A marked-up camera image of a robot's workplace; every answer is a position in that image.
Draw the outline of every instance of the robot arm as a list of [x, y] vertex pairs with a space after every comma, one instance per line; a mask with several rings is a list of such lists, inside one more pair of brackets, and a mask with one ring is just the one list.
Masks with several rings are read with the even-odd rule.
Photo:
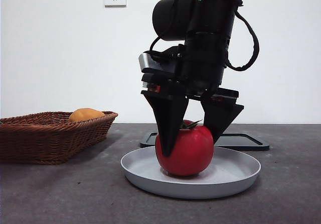
[[[158, 37], [139, 63], [147, 88], [141, 93], [153, 109], [165, 156], [175, 145], [189, 99], [201, 102], [204, 125], [214, 141], [243, 110], [236, 104], [237, 91], [219, 87], [226, 67], [244, 71], [258, 56], [258, 40], [237, 12], [240, 6], [242, 0], [161, 0], [155, 6], [152, 21]], [[228, 60], [235, 16], [244, 21], [254, 40], [253, 56], [243, 67], [233, 67]], [[153, 46], [159, 39], [185, 43], [157, 52]]]

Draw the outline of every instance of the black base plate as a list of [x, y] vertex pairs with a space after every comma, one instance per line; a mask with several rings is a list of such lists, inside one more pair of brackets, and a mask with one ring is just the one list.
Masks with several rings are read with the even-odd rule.
[[[148, 132], [140, 142], [140, 147], [149, 147], [155, 145], [157, 132]], [[222, 134], [215, 143], [217, 147], [228, 148], [238, 151], [266, 151], [270, 149], [270, 145], [256, 137], [237, 133]]]

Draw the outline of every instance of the tomato stem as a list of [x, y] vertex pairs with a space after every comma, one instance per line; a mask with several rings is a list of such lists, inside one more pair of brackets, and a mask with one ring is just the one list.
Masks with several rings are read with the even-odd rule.
[[200, 121], [202, 121], [202, 120], [198, 120], [198, 121], [196, 121], [196, 122], [192, 122], [192, 123], [190, 123], [189, 125], [186, 125], [185, 122], [183, 121], [183, 122], [182, 122], [182, 125], [181, 125], [181, 129], [183, 129], [183, 130], [190, 130], [190, 129], [192, 129], [192, 128], [195, 128]]

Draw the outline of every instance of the table surface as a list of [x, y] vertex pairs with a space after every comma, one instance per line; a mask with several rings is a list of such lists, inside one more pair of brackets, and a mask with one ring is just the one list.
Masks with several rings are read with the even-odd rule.
[[2, 223], [321, 223], [321, 125], [231, 125], [270, 144], [255, 183], [234, 196], [173, 199], [130, 184], [120, 166], [153, 124], [113, 124], [57, 166], [0, 164]]

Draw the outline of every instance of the white plate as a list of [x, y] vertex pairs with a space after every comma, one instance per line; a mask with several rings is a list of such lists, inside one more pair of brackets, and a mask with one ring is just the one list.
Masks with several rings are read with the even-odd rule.
[[121, 158], [125, 176], [135, 186], [154, 194], [183, 198], [210, 199], [233, 195], [249, 188], [261, 169], [252, 156], [215, 147], [211, 164], [188, 177], [168, 174], [159, 165], [155, 147], [134, 150]]

